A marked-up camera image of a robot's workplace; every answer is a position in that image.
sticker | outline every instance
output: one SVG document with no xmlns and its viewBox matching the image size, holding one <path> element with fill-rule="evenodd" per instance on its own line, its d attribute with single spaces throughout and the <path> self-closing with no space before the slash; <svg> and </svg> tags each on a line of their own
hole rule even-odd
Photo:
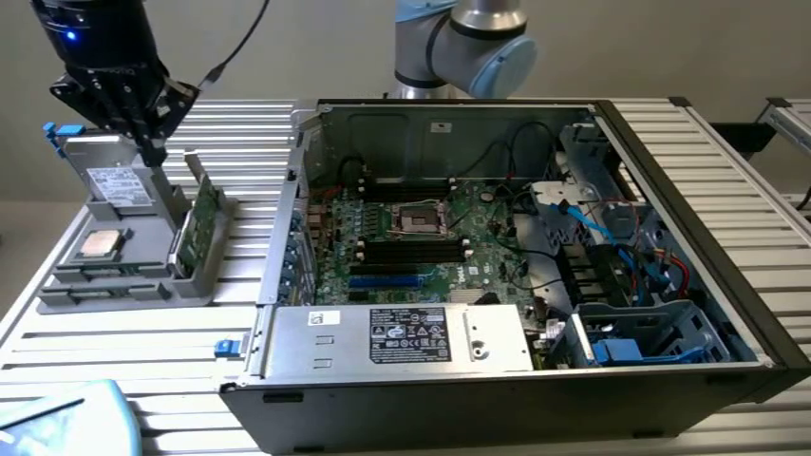
<svg viewBox="0 0 811 456">
<path fill-rule="evenodd" d="M 454 129 L 454 124 L 451 122 L 433 122 L 431 123 L 431 133 L 450 133 Z"/>
<path fill-rule="evenodd" d="M 133 168 L 88 168 L 90 178 L 114 207 L 149 206 L 150 194 Z"/>
<path fill-rule="evenodd" d="M 342 311 L 310 312 L 307 326 L 325 326 L 342 324 Z"/>
<path fill-rule="evenodd" d="M 451 361 L 443 307 L 371 309 L 369 312 L 369 359 L 373 363 Z"/>
</svg>

warning label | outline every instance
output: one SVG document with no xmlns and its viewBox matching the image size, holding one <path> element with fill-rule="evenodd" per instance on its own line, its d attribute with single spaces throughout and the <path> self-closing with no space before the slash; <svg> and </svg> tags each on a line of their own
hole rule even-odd
<svg viewBox="0 0 811 456">
<path fill-rule="evenodd" d="M 451 360 L 445 308 L 371 309 L 369 358 L 375 364 Z"/>
<path fill-rule="evenodd" d="M 149 206 L 153 203 L 133 168 L 90 168 L 88 174 L 114 207 Z"/>
</svg>

gray wall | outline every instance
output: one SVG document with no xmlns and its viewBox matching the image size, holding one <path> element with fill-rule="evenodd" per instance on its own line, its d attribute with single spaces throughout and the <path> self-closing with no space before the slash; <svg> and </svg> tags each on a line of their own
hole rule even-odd
<svg viewBox="0 0 811 456">
<path fill-rule="evenodd" d="M 62 69 L 26 0 L 0 17 L 0 199 L 76 200 L 84 192 L 46 145 L 46 121 L 79 121 L 47 87 Z M 521 96 L 685 95 L 706 117 L 749 120 L 773 95 L 811 97 L 807 0 L 525 0 L 545 49 Z M 199 82 L 231 51 L 261 0 L 150 0 L 165 62 Z M 394 0 L 271 0 L 269 17 L 210 97 L 375 96 L 389 89 Z M 758 159 L 783 190 L 811 161 Z"/>
</svg>

green circuit board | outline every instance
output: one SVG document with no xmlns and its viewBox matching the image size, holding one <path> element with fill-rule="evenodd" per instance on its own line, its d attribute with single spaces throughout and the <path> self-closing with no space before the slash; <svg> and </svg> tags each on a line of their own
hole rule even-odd
<svg viewBox="0 0 811 456">
<path fill-rule="evenodd" d="M 206 264 L 215 237 L 218 202 L 218 190 L 206 176 L 170 251 L 170 264 L 181 277 L 191 277 L 194 271 Z"/>
<path fill-rule="evenodd" d="M 451 192 L 449 199 L 442 201 L 363 202 L 357 197 L 349 196 L 346 192 L 334 199 L 315 201 L 323 213 L 317 230 L 319 232 L 317 302 L 321 305 L 355 302 L 350 299 L 349 281 L 351 266 L 361 264 L 355 258 L 359 238 L 367 241 L 467 238 L 473 256 L 466 262 L 421 264 L 419 287 L 367 289 L 367 300 L 357 303 L 467 302 L 470 296 L 493 292 L 497 293 L 502 303 L 533 304 L 533 292 L 513 285 L 499 273 L 502 262 L 513 272 L 521 266 L 522 258 L 495 242 L 487 228 L 498 203 L 485 202 L 481 195 L 482 193 L 493 195 L 494 191 L 494 188 L 483 182 L 469 182 Z M 401 219 L 398 215 L 405 214 L 405 210 L 417 215 L 422 211 L 439 214 L 439 218 L 443 219 L 443 232 L 403 234 L 395 225 Z M 517 282 L 529 286 L 526 279 L 517 279 Z"/>
</svg>

blue tab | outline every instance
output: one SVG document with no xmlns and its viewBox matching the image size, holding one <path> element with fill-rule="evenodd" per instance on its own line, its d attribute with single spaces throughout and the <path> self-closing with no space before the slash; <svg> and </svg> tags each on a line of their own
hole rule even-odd
<svg viewBox="0 0 811 456">
<path fill-rule="evenodd" d="M 241 357 L 241 342 L 231 339 L 223 339 L 215 345 L 215 358 L 239 358 Z"/>
<path fill-rule="evenodd" d="M 60 156 L 60 158 L 64 158 L 63 145 L 60 144 L 60 142 L 56 139 L 56 137 L 58 137 L 56 124 L 54 122 L 47 123 L 46 125 L 42 126 L 42 131 L 46 132 L 46 140 L 51 143 L 51 145 L 56 149 L 58 155 Z"/>
<path fill-rule="evenodd" d="M 86 132 L 84 125 L 63 125 L 56 131 L 56 136 L 79 136 Z"/>
</svg>

